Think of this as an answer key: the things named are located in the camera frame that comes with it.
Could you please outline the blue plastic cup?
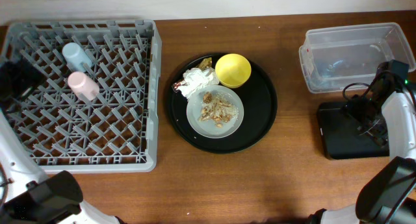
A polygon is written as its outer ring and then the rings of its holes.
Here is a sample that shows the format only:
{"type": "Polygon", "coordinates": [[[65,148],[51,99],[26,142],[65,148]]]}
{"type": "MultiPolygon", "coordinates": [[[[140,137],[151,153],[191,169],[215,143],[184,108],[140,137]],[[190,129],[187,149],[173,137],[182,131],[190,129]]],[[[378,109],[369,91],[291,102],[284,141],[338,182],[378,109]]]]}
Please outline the blue plastic cup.
{"type": "Polygon", "coordinates": [[[75,71],[86,72],[84,65],[92,67],[92,61],[89,59],[83,48],[77,43],[70,42],[62,48],[62,55],[75,71]]]}

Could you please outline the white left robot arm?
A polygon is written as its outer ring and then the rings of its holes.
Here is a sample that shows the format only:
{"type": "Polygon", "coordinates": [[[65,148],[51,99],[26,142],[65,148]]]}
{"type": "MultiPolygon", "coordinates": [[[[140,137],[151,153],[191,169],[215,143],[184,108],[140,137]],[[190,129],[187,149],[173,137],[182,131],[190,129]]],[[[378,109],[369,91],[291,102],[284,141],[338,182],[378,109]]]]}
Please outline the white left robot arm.
{"type": "Polygon", "coordinates": [[[34,163],[9,125],[10,107],[26,99],[46,76],[22,58],[1,64],[1,222],[121,223],[84,200],[68,171],[49,177],[34,163]]]}

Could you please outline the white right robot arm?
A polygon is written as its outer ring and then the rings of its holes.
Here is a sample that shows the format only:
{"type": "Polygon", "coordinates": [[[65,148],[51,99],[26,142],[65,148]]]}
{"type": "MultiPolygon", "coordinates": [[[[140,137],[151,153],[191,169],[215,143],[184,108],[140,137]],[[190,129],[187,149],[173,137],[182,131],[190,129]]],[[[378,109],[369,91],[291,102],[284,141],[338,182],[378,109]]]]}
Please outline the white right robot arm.
{"type": "Polygon", "coordinates": [[[389,163],[360,191],[355,204],[321,209],[307,222],[415,222],[415,84],[408,64],[382,62],[361,95],[343,103],[322,103],[317,110],[324,152],[330,159],[388,156],[389,163]]]}

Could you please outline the pink plastic cup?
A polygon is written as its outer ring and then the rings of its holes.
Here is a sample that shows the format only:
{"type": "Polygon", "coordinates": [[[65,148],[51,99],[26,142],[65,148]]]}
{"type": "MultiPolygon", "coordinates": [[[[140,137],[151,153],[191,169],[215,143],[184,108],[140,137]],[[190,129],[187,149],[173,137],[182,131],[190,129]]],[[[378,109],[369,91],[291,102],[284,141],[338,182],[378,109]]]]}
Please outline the pink plastic cup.
{"type": "Polygon", "coordinates": [[[69,75],[68,86],[79,97],[81,94],[92,101],[98,96],[99,86],[88,75],[83,72],[76,71],[69,75]]]}

